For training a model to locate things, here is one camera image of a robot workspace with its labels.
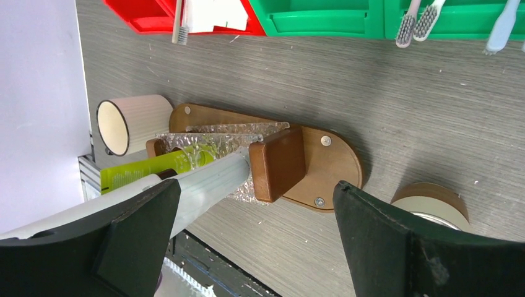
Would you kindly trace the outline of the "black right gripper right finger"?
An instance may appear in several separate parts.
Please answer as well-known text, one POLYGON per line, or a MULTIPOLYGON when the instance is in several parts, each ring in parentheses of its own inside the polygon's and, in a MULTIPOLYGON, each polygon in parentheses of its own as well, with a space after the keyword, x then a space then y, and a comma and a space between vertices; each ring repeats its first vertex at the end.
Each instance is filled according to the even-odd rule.
POLYGON ((357 296, 523 296, 524 244, 430 222, 347 181, 333 193, 357 296))

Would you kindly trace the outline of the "clear acrylic wooden rack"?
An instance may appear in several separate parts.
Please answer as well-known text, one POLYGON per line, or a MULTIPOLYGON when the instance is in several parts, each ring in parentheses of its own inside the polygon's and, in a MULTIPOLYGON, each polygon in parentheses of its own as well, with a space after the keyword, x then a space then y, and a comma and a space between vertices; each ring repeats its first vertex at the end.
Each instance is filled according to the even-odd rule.
POLYGON ((288 122, 188 126, 183 132, 156 134, 145 147, 151 158, 181 153, 177 173, 244 151, 251 172, 233 196, 246 202, 273 203, 307 172, 302 129, 288 122))

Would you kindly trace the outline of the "shiny metal cup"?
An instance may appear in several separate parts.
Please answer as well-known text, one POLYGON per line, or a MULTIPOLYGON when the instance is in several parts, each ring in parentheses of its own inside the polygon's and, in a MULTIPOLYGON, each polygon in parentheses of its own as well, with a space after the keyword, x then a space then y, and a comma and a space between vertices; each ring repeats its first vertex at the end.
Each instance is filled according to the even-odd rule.
POLYGON ((400 188, 390 204, 439 225, 472 233, 466 203, 459 194, 433 183, 400 188))

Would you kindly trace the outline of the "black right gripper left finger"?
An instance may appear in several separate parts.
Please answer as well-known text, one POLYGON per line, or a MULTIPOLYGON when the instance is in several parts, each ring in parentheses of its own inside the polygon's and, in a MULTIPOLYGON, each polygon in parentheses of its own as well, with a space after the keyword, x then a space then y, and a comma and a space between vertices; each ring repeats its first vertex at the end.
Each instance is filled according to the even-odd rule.
POLYGON ((181 188, 167 179, 85 218, 1 241, 2 296, 153 296, 181 188))

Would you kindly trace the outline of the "lime green toothpaste tube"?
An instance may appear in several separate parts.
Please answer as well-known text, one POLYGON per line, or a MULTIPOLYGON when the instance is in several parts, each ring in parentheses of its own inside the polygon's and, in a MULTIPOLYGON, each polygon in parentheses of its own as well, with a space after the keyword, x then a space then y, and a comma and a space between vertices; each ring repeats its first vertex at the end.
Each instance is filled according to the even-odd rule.
POLYGON ((215 161, 207 151, 186 153, 177 150, 158 157, 102 169, 100 172, 101 193, 106 194, 150 174, 165 170, 186 173, 215 161))

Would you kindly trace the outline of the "green plastic bin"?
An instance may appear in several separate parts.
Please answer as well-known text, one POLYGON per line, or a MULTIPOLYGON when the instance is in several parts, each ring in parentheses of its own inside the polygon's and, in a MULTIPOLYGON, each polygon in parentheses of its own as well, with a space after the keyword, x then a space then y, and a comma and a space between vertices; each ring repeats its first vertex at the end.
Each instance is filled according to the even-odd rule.
MULTIPOLYGON (((429 39, 486 40, 506 0, 446 0, 429 39)), ((385 37, 395 39, 410 0, 384 2, 385 37)))
POLYGON ((369 0, 253 0, 269 37, 384 38, 384 2, 369 0))

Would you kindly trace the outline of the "grey toothpaste tube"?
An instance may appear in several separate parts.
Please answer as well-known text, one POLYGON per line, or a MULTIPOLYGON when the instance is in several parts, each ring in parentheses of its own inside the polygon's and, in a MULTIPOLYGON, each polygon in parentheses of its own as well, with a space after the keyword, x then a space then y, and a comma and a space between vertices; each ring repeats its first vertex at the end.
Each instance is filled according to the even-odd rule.
MULTIPOLYGON (((170 177, 170 180, 178 181, 181 188, 178 210, 170 237, 175 237, 212 206, 235 192, 246 182, 250 173, 248 157, 237 152, 206 166, 170 177)), ((124 202, 160 182, 161 177, 150 174, 98 198, 3 233, 1 239, 27 239, 39 231, 65 225, 124 202)))

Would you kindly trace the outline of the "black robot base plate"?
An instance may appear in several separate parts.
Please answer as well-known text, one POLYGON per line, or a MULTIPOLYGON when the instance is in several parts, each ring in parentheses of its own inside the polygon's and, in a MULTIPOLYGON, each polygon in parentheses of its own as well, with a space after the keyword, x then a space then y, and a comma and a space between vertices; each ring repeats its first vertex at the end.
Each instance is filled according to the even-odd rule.
POLYGON ((165 255, 216 296, 279 296, 187 230, 169 241, 165 255))

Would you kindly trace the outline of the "toothbrush in red bin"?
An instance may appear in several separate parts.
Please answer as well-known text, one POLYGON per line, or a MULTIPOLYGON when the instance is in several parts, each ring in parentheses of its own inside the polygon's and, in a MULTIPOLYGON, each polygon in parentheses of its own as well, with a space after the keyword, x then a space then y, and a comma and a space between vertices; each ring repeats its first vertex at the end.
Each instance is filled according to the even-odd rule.
POLYGON ((186 45, 188 42, 189 29, 183 25, 183 4, 183 0, 175 1, 171 42, 176 45, 186 45))

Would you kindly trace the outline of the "red plastic bin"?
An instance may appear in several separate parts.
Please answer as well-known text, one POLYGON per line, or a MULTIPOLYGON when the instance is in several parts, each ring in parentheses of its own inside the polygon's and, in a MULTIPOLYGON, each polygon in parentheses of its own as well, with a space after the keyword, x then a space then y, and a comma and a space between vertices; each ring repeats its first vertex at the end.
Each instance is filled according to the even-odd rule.
POLYGON ((249 1, 158 1, 169 15, 180 15, 181 26, 193 34, 264 36, 249 1))
POLYGON ((175 0, 103 0, 121 21, 138 34, 173 31, 175 0))

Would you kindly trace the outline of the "white enamel mug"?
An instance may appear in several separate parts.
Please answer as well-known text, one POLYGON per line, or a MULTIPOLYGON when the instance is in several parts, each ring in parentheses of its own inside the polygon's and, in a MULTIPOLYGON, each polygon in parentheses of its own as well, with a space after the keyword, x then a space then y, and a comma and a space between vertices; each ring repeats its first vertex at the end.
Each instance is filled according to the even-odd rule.
POLYGON ((98 131, 110 154, 122 157, 144 150, 154 135, 167 133, 172 111, 161 95, 103 100, 96 112, 98 131))

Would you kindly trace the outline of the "brown oval wooden tray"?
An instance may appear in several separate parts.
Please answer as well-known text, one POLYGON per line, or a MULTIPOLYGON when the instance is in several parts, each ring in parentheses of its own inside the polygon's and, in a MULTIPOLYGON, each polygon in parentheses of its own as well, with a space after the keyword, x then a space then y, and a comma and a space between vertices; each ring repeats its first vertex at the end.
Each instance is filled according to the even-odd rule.
MULTIPOLYGON (((184 132, 188 126, 274 122, 249 114, 236 113, 192 103, 178 105, 169 118, 170 132, 184 132)), ((362 188, 365 173, 354 148, 334 132, 302 126, 305 149, 305 177, 283 199, 317 212, 334 211, 335 185, 341 181, 362 188)))

